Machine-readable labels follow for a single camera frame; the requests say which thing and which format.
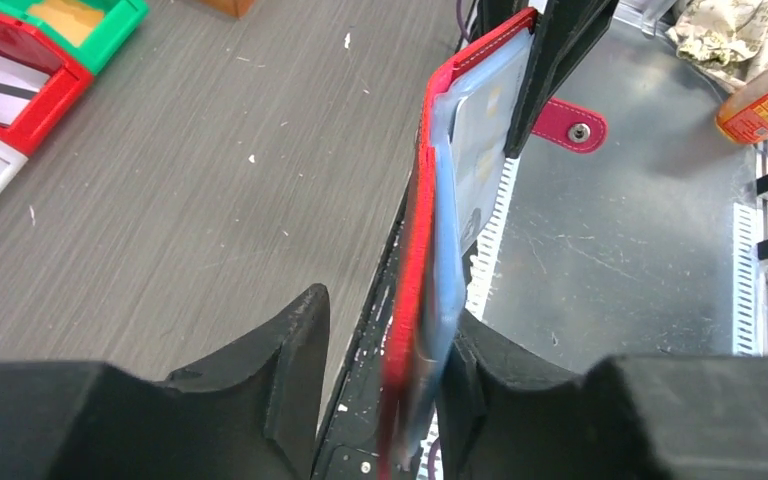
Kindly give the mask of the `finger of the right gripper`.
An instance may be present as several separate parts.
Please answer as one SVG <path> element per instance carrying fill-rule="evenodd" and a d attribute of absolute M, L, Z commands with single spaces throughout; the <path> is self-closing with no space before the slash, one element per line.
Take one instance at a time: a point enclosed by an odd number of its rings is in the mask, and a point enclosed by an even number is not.
<path fill-rule="evenodd" d="M 553 95 L 607 32 L 617 5 L 617 0 L 546 3 L 511 117 L 507 157 L 519 157 L 533 134 L 576 153 L 590 153 L 604 142 L 608 127 L 601 116 Z"/>
<path fill-rule="evenodd" d="M 527 0 L 477 0 L 473 10 L 473 39 L 477 40 L 522 10 L 534 7 Z"/>

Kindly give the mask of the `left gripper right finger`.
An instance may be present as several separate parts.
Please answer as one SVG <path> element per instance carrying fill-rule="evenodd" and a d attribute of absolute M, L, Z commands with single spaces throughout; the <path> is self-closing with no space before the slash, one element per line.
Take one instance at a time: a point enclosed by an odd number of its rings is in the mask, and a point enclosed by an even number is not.
<path fill-rule="evenodd" d="M 437 409 L 448 479 L 768 479 L 768 357 L 576 374 L 465 314 Z"/>

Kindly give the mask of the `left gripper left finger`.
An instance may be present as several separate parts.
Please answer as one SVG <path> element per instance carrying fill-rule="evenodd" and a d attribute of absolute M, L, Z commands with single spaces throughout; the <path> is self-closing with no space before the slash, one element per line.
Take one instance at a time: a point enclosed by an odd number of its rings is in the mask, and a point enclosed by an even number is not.
<path fill-rule="evenodd" d="M 314 284 L 162 381 L 102 361 L 0 362 L 0 479 L 307 479 L 329 331 Z"/>

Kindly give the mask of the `red card holder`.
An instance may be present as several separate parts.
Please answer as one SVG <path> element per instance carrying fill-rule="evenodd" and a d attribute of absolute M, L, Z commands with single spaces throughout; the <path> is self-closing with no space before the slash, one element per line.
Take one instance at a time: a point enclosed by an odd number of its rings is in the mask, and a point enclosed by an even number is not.
<path fill-rule="evenodd" d="M 465 310 L 464 255 L 496 204 L 519 88 L 543 9 L 473 39 L 430 77 L 416 136 L 392 323 L 382 362 L 378 475 L 409 467 L 426 436 Z"/>

